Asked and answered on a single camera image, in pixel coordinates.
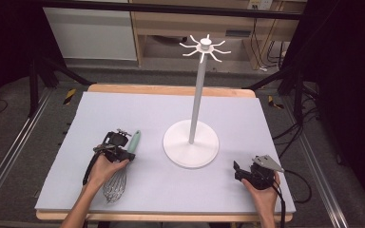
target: vertical pole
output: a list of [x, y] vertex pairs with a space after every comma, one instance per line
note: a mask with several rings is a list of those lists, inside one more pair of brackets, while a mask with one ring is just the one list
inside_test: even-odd
[[190, 144], [194, 143], [195, 132], [197, 130], [197, 122], [198, 122], [198, 114], [200, 112], [203, 81], [204, 81], [205, 71], [206, 71], [207, 54], [203, 54], [203, 55], [204, 55], [203, 60], [202, 60], [202, 62], [200, 62], [199, 66], [198, 66], [194, 107], [192, 110], [192, 118], [191, 118], [191, 129], [189, 131], [189, 143]]

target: mint green handle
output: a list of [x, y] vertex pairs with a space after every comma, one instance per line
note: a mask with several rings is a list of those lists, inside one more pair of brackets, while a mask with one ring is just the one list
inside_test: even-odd
[[136, 147], [138, 146], [139, 139], [141, 138], [141, 131], [137, 130], [135, 134], [132, 136], [132, 140], [129, 143], [127, 151], [129, 153], [135, 153]]

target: whisk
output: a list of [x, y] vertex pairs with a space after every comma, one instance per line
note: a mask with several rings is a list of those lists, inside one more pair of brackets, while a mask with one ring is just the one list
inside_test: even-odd
[[[138, 130], [133, 135], [132, 140], [127, 148], [129, 153], [135, 152], [140, 138], [141, 131]], [[126, 185], [126, 167], [118, 170], [103, 186], [103, 194], [106, 197], [107, 203], [116, 202], [123, 195]]]

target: white stand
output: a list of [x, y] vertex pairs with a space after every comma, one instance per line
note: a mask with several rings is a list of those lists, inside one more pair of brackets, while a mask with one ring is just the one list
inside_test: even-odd
[[218, 60], [212, 53], [213, 50], [226, 54], [230, 51], [223, 52], [213, 48], [212, 41], [207, 38], [197, 42], [192, 36], [191, 39], [197, 43], [196, 46], [185, 46], [186, 48], [196, 48], [195, 51], [184, 54], [184, 56], [192, 55], [196, 52], [201, 52], [202, 56], [198, 66], [197, 84], [195, 90], [194, 106], [191, 120], [174, 123], [168, 128], [164, 134], [163, 147], [164, 152], [170, 160], [184, 168], [201, 168], [213, 161], [219, 152], [219, 139], [216, 132], [207, 124], [198, 122], [200, 111], [202, 88], [204, 75], [206, 71], [207, 55], [210, 54]]

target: wooden table edge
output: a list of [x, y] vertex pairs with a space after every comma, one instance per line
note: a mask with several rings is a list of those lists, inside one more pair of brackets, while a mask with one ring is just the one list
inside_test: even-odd
[[[41, 220], [63, 220], [67, 212], [37, 210], [36, 216]], [[293, 218], [292, 213], [286, 213], [285, 221]], [[149, 214], [149, 213], [90, 213], [87, 220], [99, 221], [201, 221], [201, 222], [251, 222], [259, 221], [257, 214]], [[275, 221], [280, 221], [280, 214], [275, 214]]]
[[[87, 92], [107, 93], [135, 93], [135, 94], [158, 94], [158, 95], [195, 95], [193, 86], [175, 85], [117, 85], [117, 84], [94, 84]], [[254, 91], [250, 89], [238, 89], [229, 87], [204, 87], [203, 96], [216, 97], [247, 97], [256, 98]]]

